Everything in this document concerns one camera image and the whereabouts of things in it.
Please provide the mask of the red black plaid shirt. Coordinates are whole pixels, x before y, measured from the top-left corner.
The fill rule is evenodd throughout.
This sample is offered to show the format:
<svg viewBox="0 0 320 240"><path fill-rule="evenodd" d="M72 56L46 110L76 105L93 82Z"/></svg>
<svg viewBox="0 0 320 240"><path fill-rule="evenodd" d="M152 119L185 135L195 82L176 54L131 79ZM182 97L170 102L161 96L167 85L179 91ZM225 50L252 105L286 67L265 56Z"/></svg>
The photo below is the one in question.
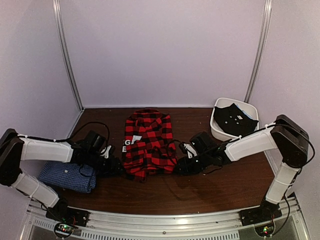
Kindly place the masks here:
<svg viewBox="0 0 320 240"><path fill-rule="evenodd" d="M155 109L132 113L125 121L124 176L144 183L149 175L172 174L177 164L171 116Z"/></svg>

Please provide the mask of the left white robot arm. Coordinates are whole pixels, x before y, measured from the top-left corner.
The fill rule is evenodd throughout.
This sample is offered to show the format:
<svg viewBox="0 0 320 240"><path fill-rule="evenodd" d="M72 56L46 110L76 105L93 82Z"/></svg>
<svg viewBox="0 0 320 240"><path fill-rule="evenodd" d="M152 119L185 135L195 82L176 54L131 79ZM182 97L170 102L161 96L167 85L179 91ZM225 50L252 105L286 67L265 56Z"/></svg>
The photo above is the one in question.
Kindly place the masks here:
<svg viewBox="0 0 320 240"><path fill-rule="evenodd" d="M102 135L89 131L84 139L47 139L18 134L13 128L0 139L0 184L12 187L39 201L61 222L72 218L65 200L49 186L23 172L23 161L48 161L92 167L99 176L117 176L122 172L119 158L114 157L113 146Z"/></svg>

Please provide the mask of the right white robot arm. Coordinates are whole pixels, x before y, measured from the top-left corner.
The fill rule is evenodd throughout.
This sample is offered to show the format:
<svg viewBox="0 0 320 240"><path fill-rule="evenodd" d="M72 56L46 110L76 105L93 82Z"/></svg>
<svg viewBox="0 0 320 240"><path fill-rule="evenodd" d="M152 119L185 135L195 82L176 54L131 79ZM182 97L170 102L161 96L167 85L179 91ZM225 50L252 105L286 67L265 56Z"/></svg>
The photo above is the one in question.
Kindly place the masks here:
<svg viewBox="0 0 320 240"><path fill-rule="evenodd" d="M222 168L251 155L279 150L282 162L256 210L256 216L261 221L268 220L276 212L302 168L312 160L308 157L308 151L315 149L307 132L283 114L271 124L245 136L216 144L203 131L191 138L189 144L180 143L179 148L185 157L177 161L174 170L181 175L198 174L210 166Z"/></svg>

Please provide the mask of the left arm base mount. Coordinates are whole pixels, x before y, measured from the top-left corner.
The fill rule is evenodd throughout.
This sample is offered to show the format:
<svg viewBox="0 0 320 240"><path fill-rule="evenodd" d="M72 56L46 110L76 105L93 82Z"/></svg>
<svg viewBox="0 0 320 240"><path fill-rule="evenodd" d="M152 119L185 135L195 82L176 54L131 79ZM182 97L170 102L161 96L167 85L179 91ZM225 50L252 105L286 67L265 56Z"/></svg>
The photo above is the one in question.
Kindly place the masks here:
<svg viewBox="0 0 320 240"><path fill-rule="evenodd" d="M54 207L48 207L46 217L68 225L86 227L89 220L89 212L69 207L65 202L58 202Z"/></svg>

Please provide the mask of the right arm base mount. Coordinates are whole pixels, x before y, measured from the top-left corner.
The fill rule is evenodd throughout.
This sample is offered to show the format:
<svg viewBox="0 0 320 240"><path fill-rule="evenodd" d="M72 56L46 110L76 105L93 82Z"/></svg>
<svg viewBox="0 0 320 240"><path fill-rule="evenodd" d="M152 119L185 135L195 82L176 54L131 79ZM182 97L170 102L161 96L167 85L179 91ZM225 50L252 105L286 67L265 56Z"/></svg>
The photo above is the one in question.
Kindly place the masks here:
<svg viewBox="0 0 320 240"><path fill-rule="evenodd" d="M248 208L239 212L241 224L243 226L256 225L263 222L270 222L274 218L282 216L279 204L273 204L262 200L257 207Z"/></svg>

